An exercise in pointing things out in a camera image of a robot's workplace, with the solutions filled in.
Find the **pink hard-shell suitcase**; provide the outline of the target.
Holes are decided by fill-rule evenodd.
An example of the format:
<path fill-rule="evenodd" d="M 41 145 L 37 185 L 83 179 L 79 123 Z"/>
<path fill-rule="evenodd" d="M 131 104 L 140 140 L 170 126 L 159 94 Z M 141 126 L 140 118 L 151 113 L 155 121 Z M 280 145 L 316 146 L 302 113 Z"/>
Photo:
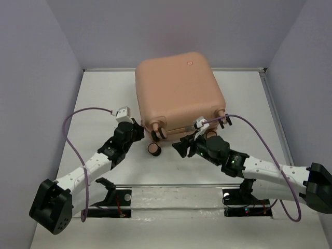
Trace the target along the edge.
<path fill-rule="evenodd" d="M 147 150 L 161 154 L 160 144 L 195 132 L 200 117 L 211 123 L 204 136 L 216 135 L 226 101 L 207 58 L 199 52 L 146 59 L 135 69 L 141 125 L 152 140 Z"/>

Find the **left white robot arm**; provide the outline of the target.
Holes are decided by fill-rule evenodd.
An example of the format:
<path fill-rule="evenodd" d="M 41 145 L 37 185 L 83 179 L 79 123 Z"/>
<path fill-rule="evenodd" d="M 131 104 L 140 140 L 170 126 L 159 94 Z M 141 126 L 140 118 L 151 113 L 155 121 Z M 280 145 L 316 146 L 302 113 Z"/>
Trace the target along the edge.
<path fill-rule="evenodd" d="M 115 185 L 103 178 L 121 163 L 134 142 L 144 138 L 144 129 L 135 119 L 118 123 L 114 134 L 83 165 L 54 181 L 41 182 L 29 216 L 49 232 L 62 232 L 72 217 L 90 205 L 109 205 Z"/>

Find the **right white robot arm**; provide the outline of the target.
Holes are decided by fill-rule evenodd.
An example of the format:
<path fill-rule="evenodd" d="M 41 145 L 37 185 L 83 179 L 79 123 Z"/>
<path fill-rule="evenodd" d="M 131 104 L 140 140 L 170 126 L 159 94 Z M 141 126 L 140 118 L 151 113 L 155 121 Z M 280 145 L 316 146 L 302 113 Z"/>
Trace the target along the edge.
<path fill-rule="evenodd" d="M 189 135 L 173 143 L 182 158 L 198 155 L 230 177 L 242 178 L 239 198 L 298 201 L 324 214 L 331 214 L 331 173 L 321 164 L 309 167 L 275 165 L 230 148 L 220 136 Z"/>

